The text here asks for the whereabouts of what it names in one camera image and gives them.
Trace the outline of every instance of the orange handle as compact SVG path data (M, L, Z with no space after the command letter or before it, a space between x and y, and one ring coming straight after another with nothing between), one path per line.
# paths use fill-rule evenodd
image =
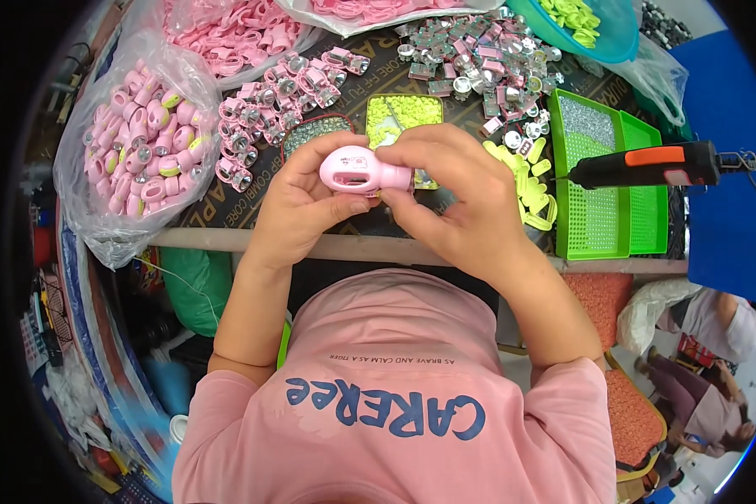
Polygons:
M683 163L686 161L683 147L668 145L665 147L641 148L625 154L625 165L645 166L662 165L664 163Z

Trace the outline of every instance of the woman in background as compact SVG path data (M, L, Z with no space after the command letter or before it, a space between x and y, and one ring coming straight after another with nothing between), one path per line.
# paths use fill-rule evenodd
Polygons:
M703 377L658 355L655 346L650 347L648 355L647 360L637 358L635 368L650 378L672 404L675 420L667 437L670 441L710 457L747 449L756 434L756 424L747 418L745 394L723 360L716 363L726 394ZM686 434L698 436L705 445L686 440Z

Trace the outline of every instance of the orange cushion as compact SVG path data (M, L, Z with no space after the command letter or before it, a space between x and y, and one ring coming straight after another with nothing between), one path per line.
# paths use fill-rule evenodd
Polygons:
M647 452L661 440L664 427L658 414L618 369L605 372L608 384L608 415L614 436L616 460L637 465Z
M616 343L616 317L630 300L633 275L571 273L563 279L591 317L602 341L602 351L608 351Z

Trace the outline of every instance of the plastic bin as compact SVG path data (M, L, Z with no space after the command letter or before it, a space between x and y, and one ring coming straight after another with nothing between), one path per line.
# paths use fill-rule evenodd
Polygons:
M661 132L627 112L620 111L625 149L661 145ZM669 201L666 186L630 187L630 253L663 254L667 251Z
M638 52L638 26L630 0L586 0L600 20L596 31L596 48L587 49L573 38L574 30L561 28L551 20L538 0L507 0L516 14L526 16L534 34L550 45L564 51L586 55L602 63L622 63L634 60Z
M618 110L556 89L549 97L554 175L566 176L584 157L610 154L608 147L584 136L567 136L559 97L567 97L610 116L616 151L625 149ZM569 260L621 259L630 255L630 188L587 190L568 180L557 180L557 243L555 252Z

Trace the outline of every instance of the teal plastic bowl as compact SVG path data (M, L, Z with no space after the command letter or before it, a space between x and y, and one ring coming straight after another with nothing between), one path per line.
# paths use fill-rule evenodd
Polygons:
M635 12L630 0L585 0L599 17L600 25L596 28L596 48L587 49L572 38L574 30L557 26L551 20L538 0L507 0L509 8L515 14L526 16L534 34L547 44L559 47L567 53L586 55L602 63L622 63L634 60L638 52L638 26L635 24Z

